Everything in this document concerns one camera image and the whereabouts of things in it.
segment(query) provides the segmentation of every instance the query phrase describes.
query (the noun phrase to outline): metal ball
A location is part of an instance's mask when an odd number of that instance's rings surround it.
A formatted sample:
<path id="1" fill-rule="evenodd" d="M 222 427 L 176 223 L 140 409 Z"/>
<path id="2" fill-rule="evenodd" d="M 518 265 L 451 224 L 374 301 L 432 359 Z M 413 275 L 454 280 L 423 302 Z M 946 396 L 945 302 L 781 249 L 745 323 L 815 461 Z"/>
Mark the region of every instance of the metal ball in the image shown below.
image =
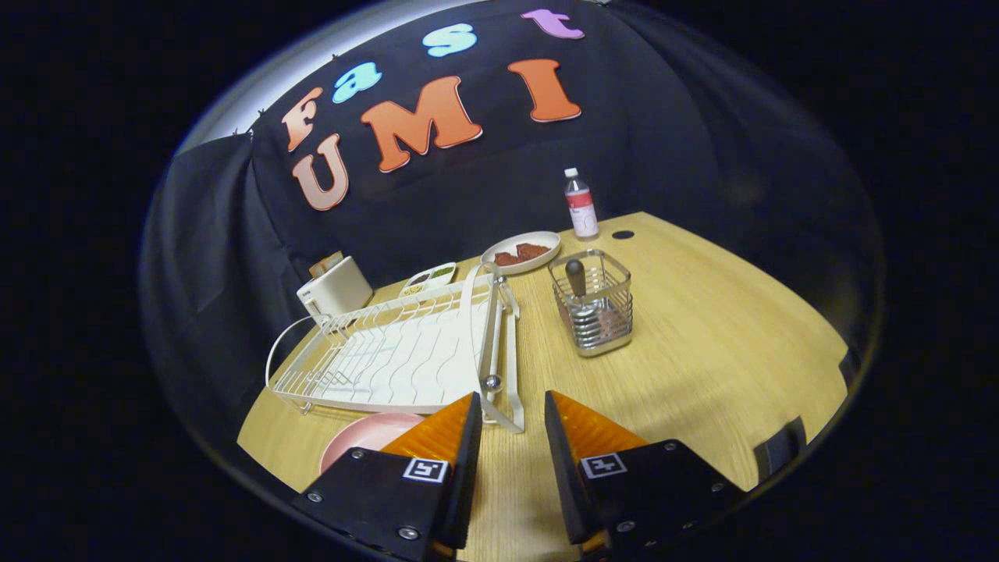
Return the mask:
<path id="1" fill-rule="evenodd" d="M 497 390 L 500 390 L 500 388 L 502 388 L 502 379 L 500 378 L 500 375 L 490 375 L 486 377 L 487 390 L 492 390 L 495 392 Z"/>

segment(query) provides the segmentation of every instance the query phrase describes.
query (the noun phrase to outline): pink plate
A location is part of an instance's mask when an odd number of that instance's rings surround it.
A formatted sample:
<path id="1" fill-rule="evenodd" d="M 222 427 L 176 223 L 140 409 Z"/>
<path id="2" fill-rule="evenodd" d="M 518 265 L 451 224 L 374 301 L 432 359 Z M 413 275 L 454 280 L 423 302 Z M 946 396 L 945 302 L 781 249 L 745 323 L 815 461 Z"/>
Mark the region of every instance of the pink plate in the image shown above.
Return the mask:
<path id="1" fill-rule="evenodd" d="M 372 414 L 345 427 L 330 444 L 326 446 L 323 458 L 319 462 L 319 473 L 323 474 L 340 455 L 352 447 L 364 447 L 378 451 L 397 437 L 409 431 L 418 423 L 424 421 L 417 414 Z"/>

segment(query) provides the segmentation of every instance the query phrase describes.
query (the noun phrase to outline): orange letter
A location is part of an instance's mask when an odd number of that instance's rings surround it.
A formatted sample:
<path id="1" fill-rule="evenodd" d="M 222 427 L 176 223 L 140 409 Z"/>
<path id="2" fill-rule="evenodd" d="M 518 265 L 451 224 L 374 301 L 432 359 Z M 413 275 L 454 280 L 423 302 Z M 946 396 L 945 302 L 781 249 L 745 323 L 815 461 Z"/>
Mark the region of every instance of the orange letter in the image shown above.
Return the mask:
<path id="1" fill-rule="evenodd" d="M 330 189 L 323 189 L 319 186 L 316 172 L 312 169 L 312 154 L 300 160 L 295 168 L 292 168 L 292 175 L 299 180 L 302 193 L 306 195 L 306 201 L 309 201 L 312 208 L 317 211 L 329 211 L 339 205 L 344 200 L 344 196 L 347 195 L 347 168 L 344 167 L 344 160 L 340 157 L 340 151 L 337 150 L 339 141 L 340 135 L 334 133 L 321 142 L 319 148 L 316 149 L 316 152 L 326 156 L 326 165 L 333 173 L 333 185 Z"/>
<path id="2" fill-rule="evenodd" d="M 416 114 L 391 102 L 384 101 L 361 116 L 361 122 L 371 125 L 382 149 L 379 170 L 389 173 L 410 161 L 410 153 L 399 148 L 396 139 L 407 144 L 421 156 L 431 147 L 431 125 L 437 127 L 434 144 L 451 148 L 469 142 L 483 134 L 483 128 L 469 119 L 462 99 L 458 97 L 458 76 L 445 76 L 429 82 L 420 92 Z"/>
<path id="3" fill-rule="evenodd" d="M 304 141 L 312 132 L 312 123 L 307 124 L 306 119 L 316 117 L 316 102 L 312 101 L 323 95 L 323 88 L 313 88 L 302 101 L 291 111 L 285 114 L 282 123 L 288 126 L 288 152 L 295 150 L 299 143 Z"/>
<path id="4" fill-rule="evenodd" d="M 539 123 L 572 119 L 582 114 L 578 105 L 568 101 L 565 90 L 562 89 L 555 69 L 558 63 L 551 59 L 530 59 L 510 63 L 506 67 L 523 78 L 527 85 L 530 98 L 534 100 L 534 109 L 530 118 Z"/>

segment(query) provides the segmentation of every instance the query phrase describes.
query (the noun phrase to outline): light blue letter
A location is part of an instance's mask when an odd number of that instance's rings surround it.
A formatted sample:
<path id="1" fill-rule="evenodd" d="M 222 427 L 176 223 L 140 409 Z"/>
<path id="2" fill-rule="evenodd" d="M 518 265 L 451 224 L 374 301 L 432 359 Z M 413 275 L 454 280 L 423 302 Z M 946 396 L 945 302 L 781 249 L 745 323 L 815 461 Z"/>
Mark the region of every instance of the light blue letter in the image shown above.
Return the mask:
<path id="1" fill-rule="evenodd" d="M 443 57 L 459 51 L 464 51 L 476 44 L 479 38 L 472 33 L 472 26 L 467 23 L 456 23 L 432 31 L 424 37 L 424 45 L 431 47 L 427 54 L 432 57 Z"/>
<path id="2" fill-rule="evenodd" d="M 347 74 L 341 76 L 333 85 L 334 88 L 337 88 L 333 92 L 333 103 L 344 103 L 354 97 L 354 94 L 371 88 L 381 79 L 382 73 L 375 70 L 375 63 L 359 64 L 348 70 Z"/>

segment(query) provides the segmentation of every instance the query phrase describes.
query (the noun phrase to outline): utensil holder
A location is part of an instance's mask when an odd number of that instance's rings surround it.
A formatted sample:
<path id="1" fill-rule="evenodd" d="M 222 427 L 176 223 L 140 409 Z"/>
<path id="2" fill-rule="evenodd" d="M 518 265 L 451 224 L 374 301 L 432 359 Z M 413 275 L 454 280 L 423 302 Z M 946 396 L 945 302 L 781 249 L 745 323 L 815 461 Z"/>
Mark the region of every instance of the utensil holder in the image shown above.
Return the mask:
<path id="1" fill-rule="evenodd" d="M 565 275 L 565 264 L 573 259 L 583 266 L 586 291 L 581 297 L 572 292 Z M 631 272 L 617 260 L 590 248 L 548 263 L 548 273 L 576 353 L 592 357 L 631 341 Z"/>

